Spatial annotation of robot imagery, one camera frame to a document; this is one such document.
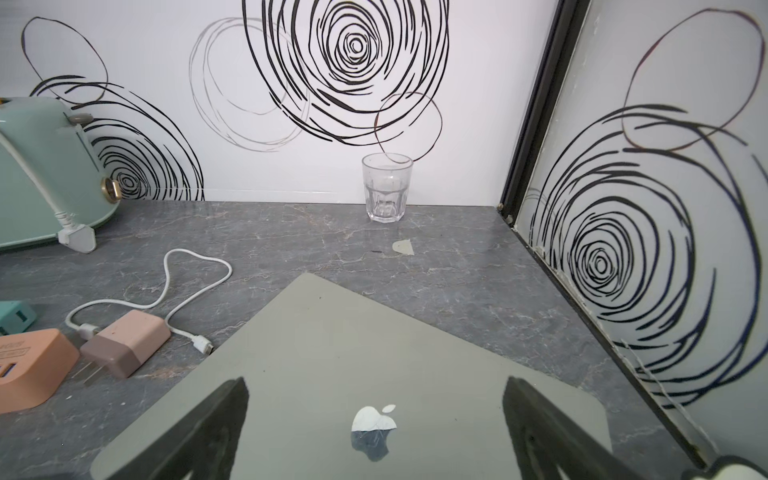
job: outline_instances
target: marble surface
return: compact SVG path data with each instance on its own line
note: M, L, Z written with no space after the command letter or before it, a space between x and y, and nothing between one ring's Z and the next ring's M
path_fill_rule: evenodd
M392 251L403 239L414 256ZM125 201L97 241L88 255L57 244L0 253L0 298L27 300L41 316L33 329L65 329L67 311L89 300L154 301L163 255L184 247L233 264L230 280L173 320L219 346L312 272L594 395L607 410L615 455L645 478L679 478L691 466L493 208L409 207L400 222L382 225L362 205ZM175 255L167 301L151 311L160 316L225 271ZM105 325L124 312L94 306L77 319ZM2 477L90 478L98 452L202 360L173 336L127 380L83 386L70 374L43 405L0 415Z

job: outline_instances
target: teal power strip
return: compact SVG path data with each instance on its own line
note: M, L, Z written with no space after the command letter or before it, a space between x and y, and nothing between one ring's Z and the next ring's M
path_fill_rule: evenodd
M37 319L37 313L26 302L0 302L0 335L22 333Z

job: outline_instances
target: power cord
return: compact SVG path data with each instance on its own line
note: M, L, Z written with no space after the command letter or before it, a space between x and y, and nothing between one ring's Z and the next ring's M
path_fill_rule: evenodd
M58 232L58 242L80 253L89 253L96 248L96 235L94 229L88 225L74 221L73 216L66 212L51 195L51 189L45 185L21 153L16 150L11 141L0 131L0 146L8 151L8 154L16 160L18 166L29 177L29 180L38 189L45 203L53 210L53 214L61 225Z
M168 257L173 252L189 253L191 256L197 257L201 260L210 260L212 262L218 262L227 266L227 269L228 269L227 275L225 275L218 281L210 284L209 286L206 286L202 290L199 290L197 293L191 295L185 301L179 303L176 306L176 308L171 310L165 316L165 325L168 327L168 329L171 332L176 333L177 335L186 336L188 339L192 340L192 344L197 350L199 350L201 353L205 355L210 355L210 353L214 350L214 345L213 343L210 342L210 340L208 340L202 335L194 335L182 329L172 327L170 326L169 321L170 321L170 318L176 312L178 312L183 306L187 305L189 302L198 298L200 295L214 288L215 286L219 286L220 284L227 281L227 279L232 275L232 266L226 260L222 260L221 258L206 257L204 255L200 255L199 253L195 253L192 250L187 250L185 248L174 248L172 250L168 250L168 253L165 254L165 257L163 257L163 268L165 269L165 287L163 288L163 293L161 293L160 297L154 302L149 303L147 305L140 305L138 303L126 302L125 300L113 300L113 299L93 300L91 302L83 303L82 305L78 306L77 308L72 310L70 313L68 313L67 317L64 319L64 323L66 323L69 328L77 330L78 334L83 339L90 340L94 337L94 335L96 335L96 333L100 331L100 329L96 325L91 325L90 323L82 323L81 325L78 325L77 323L72 322L72 317L80 310L87 308L91 305L98 305L99 303L116 303L118 305L125 305L138 310L147 310L147 309L156 307L157 305L160 304L160 302L163 301L163 299L165 298L165 295L168 293L168 287L170 286L170 271L168 270Z

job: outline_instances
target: glass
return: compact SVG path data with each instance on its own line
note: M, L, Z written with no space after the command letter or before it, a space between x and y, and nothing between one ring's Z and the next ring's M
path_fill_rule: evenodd
M362 158L366 211L371 220L391 223L406 213L413 160L401 154L370 154Z

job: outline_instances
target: silver laptop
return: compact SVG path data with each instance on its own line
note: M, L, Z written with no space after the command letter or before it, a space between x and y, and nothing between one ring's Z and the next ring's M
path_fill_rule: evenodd
M520 478L509 376L611 448L587 393L305 273L103 450L94 479L238 376L250 400L233 480Z

